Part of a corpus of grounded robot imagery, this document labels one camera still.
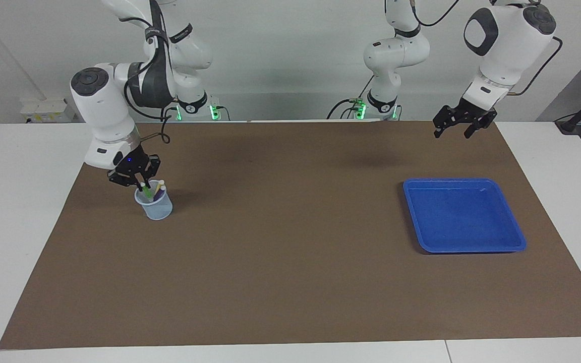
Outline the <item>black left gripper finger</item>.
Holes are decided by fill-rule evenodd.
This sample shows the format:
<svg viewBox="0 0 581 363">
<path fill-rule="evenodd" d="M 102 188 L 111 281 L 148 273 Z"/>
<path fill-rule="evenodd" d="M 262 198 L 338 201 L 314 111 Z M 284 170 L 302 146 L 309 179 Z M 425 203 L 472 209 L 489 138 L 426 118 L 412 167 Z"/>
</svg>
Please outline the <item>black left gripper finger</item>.
<svg viewBox="0 0 581 363">
<path fill-rule="evenodd" d="M 449 105 L 442 106 L 433 117 L 434 137 L 440 138 L 445 130 L 460 124 L 463 119 L 463 109 Z"/>
<path fill-rule="evenodd" d="M 468 128 L 465 130 L 464 132 L 464 136 L 466 139 L 469 139 L 470 137 L 472 137 L 472 135 L 481 130 L 481 129 L 487 129 L 491 124 L 491 118 L 490 117 L 480 117 L 480 118 L 475 118 L 471 123 L 470 126 L 468 126 Z"/>
</svg>

